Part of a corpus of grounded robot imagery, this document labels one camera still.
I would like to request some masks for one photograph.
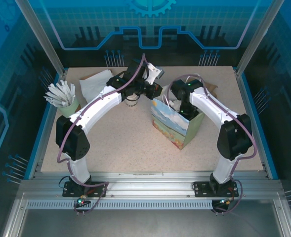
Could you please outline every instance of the green cup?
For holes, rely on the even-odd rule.
[[[76,109],[78,108],[79,102],[78,99],[75,97],[75,100],[72,102],[71,105],[67,107],[58,107],[58,109],[62,112],[62,115],[65,117],[69,117],[75,113]]]

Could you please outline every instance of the table surface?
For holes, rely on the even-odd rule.
[[[76,86],[76,96],[83,107],[87,104],[79,79],[106,68],[69,68],[66,80]],[[109,68],[117,74],[126,68]],[[165,74],[158,81],[161,86],[183,74],[199,73],[205,81],[218,85],[219,101],[231,110],[243,114],[245,108],[232,67],[163,67]],[[41,172],[65,172],[65,163],[56,162],[59,151],[55,144],[57,110]],[[120,103],[100,119],[88,134],[90,150],[87,157],[89,171],[97,172],[177,172],[211,171],[216,168],[219,152],[216,147],[219,131],[205,116],[196,137],[179,150],[152,126],[151,101],[141,96],[135,107]],[[255,158],[239,163],[237,170],[262,170],[261,160]]]

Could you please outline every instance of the paper cup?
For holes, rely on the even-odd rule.
[[[125,103],[126,103],[126,105],[128,105],[129,107],[133,107],[133,106],[136,106],[138,99],[139,99],[139,96],[136,95],[136,94],[133,94],[133,95],[131,95],[131,96],[128,96],[128,97],[125,99]]]
[[[78,102],[78,99],[75,97],[75,100],[72,102],[71,105],[67,107],[59,107],[58,109],[62,112],[63,116],[68,118],[69,116],[75,113],[79,105],[80,104]]]

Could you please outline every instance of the white cup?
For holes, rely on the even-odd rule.
[[[125,103],[129,107],[133,107],[133,106],[136,106],[138,99],[139,99],[139,96],[136,94],[133,94],[131,96],[126,97]]]

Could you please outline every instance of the black mounting plate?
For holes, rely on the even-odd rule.
[[[193,190],[195,191],[195,197],[196,198],[218,198],[218,197],[223,197],[223,198],[230,198],[232,197],[232,193],[230,192],[230,190],[228,188],[233,188],[236,190],[234,191],[234,197],[238,197],[239,196],[239,191],[237,189],[237,185],[236,182],[231,182],[231,184],[229,186],[227,186],[224,190],[224,192],[221,193],[217,193],[217,195],[215,195],[213,193],[213,190],[210,187],[209,181],[206,182],[194,182],[193,186],[192,186]]]
[[[100,183],[103,183],[103,182],[91,182],[90,184],[95,185],[95,184],[100,184]],[[100,197],[100,195],[103,191],[103,188],[104,188],[104,186],[100,186],[97,188],[91,188],[91,189],[94,189],[94,191],[91,192],[90,194],[88,194],[88,197],[90,197],[90,198]],[[65,197],[65,198],[79,198],[81,195],[83,195],[83,186],[80,186],[78,184],[74,184],[72,182],[65,182],[63,194],[62,194],[63,197]]]

